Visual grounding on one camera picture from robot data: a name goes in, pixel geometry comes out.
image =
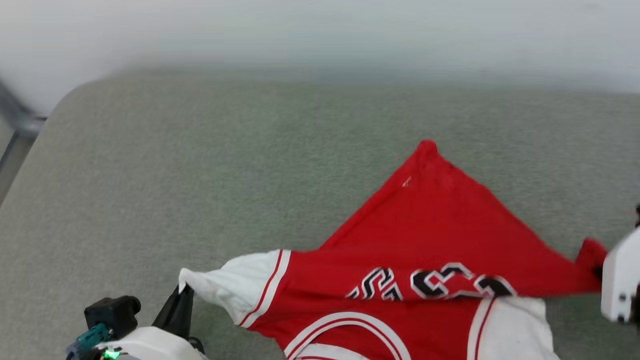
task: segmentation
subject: white stripe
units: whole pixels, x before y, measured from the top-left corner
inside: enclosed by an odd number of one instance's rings
[[[297,359],[301,357],[326,357],[335,360],[369,360],[368,358],[351,351],[348,348],[337,347],[327,344],[309,344],[307,345]]]
[[[487,311],[489,311],[489,305],[493,299],[483,299],[476,309],[473,321],[471,321],[471,327],[469,327],[469,339],[467,340],[467,360],[476,360],[476,345],[480,341],[480,329]]]
[[[251,326],[258,318],[264,313],[267,312],[269,306],[271,306],[271,302],[273,301],[273,297],[276,294],[276,290],[278,289],[278,285],[280,284],[280,280],[287,272],[287,267],[289,266],[289,258],[291,257],[291,250],[283,250],[282,257],[280,257],[280,262],[278,264],[278,269],[276,270],[276,274],[273,279],[269,283],[267,290],[264,293],[264,298],[262,299],[262,303],[260,304],[260,308],[253,314],[249,315],[246,321],[242,324],[242,327]]]
[[[336,320],[342,319],[350,319],[344,320],[341,322],[335,322],[331,325],[326,324],[330,322],[334,322]],[[323,332],[332,329],[334,327],[343,326],[343,325],[356,325],[363,327],[371,331],[374,335],[376,335],[382,342],[387,346],[387,348],[391,351],[395,360],[411,360],[411,355],[409,355],[409,350],[407,350],[403,341],[400,337],[393,331],[387,324],[382,321],[374,318],[373,316],[369,316],[363,313],[355,313],[346,311],[343,313],[334,313],[327,316],[324,316],[318,321],[312,323],[304,330],[302,330],[291,342],[285,347],[284,354],[288,359],[292,359],[296,357],[313,339],[318,337]]]

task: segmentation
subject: red jersey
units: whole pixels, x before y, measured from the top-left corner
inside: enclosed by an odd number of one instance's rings
[[[600,291],[603,254],[587,241],[565,259],[422,142],[320,249],[183,269],[180,283],[287,359],[556,359],[530,298]]]

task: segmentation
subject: white backdrop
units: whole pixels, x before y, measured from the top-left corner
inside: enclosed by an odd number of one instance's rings
[[[138,70],[640,92],[637,0],[3,0],[0,81],[41,115]]]

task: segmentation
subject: gray carpet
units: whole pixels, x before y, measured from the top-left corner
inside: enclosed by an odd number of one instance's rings
[[[636,95],[101,81],[56,108],[0,208],[2,358],[61,358],[101,297],[150,324],[183,266],[318,247],[424,138],[567,256],[632,228]],[[640,358],[598,296],[548,304],[561,359]],[[212,360],[281,358],[216,306],[193,319]]]

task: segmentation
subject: red and white shirt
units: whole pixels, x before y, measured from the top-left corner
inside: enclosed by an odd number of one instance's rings
[[[598,292],[606,251],[554,252],[483,185],[418,149],[320,249],[182,269],[287,359],[557,359],[537,297]]]

